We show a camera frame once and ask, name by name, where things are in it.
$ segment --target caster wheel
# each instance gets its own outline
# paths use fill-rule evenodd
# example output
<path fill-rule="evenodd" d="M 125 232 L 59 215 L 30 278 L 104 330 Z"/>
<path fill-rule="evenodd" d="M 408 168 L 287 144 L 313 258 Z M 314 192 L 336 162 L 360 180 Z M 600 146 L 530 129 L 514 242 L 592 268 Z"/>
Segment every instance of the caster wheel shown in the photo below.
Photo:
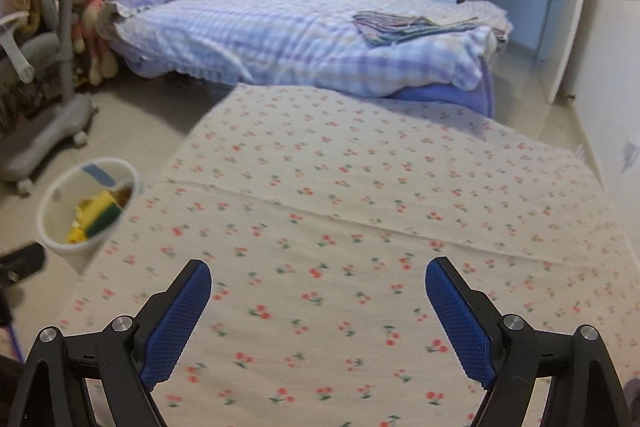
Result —
<path fill-rule="evenodd" d="M 76 148 L 80 149 L 81 147 L 84 147 L 86 145 L 86 142 L 87 137 L 84 131 L 78 131 L 76 134 L 74 134 L 74 145 L 76 146 Z"/>
<path fill-rule="evenodd" d="M 17 182 L 15 187 L 18 189 L 18 194 L 23 197 L 31 196 L 31 193 L 33 192 L 33 182 L 28 178 Z"/>

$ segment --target cherry print tablecloth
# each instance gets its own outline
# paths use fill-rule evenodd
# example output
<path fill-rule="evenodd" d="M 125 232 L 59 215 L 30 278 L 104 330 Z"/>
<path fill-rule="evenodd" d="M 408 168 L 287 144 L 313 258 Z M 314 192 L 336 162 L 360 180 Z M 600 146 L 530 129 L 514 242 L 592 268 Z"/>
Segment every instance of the cherry print tablecloth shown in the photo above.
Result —
<path fill-rule="evenodd" d="M 580 160 L 458 107 L 310 88 L 241 86 L 213 109 L 59 324 L 135 314 L 203 259 L 212 299 L 154 392 L 169 426 L 463 427 L 482 390 L 424 295 L 438 255 L 504 313 L 591 323 L 621 378 L 639 368 L 638 271 Z"/>

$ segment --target blue and white plaid blanket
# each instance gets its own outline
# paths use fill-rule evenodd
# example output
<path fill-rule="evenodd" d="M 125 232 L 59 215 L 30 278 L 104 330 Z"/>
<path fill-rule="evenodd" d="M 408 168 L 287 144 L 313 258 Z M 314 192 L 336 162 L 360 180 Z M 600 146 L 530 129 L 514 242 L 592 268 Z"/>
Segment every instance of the blue and white plaid blanket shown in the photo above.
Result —
<path fill-rule="evenodd" d="M 316 86 L 374 97 L 431 83 L 475 89 L 481 59 L 497 49 L 492 28 L 511 30 L 506 13 L 488 2 L 175 0 L 135 13 L 112 8 L 124 16 L 111 19 L 112 46 L 143 76 L 176 70 L 229 84 Z M 352 21 L 367 9 L 441 23 L 477 18 L 483 25 L 371 48 Z"/>

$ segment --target blue gripper pad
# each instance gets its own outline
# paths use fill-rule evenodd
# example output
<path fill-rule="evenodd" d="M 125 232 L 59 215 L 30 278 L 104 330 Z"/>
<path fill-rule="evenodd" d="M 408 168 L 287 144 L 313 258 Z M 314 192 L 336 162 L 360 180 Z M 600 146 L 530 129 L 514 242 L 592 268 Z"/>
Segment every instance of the blue gripper pad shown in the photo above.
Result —
<path fill-rule="evenodd" d="M 200 264 L 162 317 L 146 343 L 145 365 L 140 380 L 148 390 L 168 380 L 193 328 L 211 296 L 211 274 Z"/>
<path fill-rule="evenodd" d="M 429 263 L 424 276 L 427 296 L 466 375 L 484 389 L 494 383 L 491 342 L 440 263 Z"/>

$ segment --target stuffed animal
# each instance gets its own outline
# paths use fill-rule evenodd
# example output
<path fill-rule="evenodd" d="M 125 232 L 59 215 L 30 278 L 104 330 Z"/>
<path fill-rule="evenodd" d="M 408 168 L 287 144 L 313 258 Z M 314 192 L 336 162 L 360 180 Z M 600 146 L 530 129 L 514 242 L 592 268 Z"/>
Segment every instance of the stuffed animal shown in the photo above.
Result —
<path fill-rule="evenodd" d="M 73 26 L 74 51 L 81 54 L 88 49 L 91 58 L 89 81 L 98 86 L 105 78 L 118 74 L 118 61 L 109 44 L 96 31 L 98 14 L 104 0 L 74 0 L 81 10 L 80 20 Z"/>

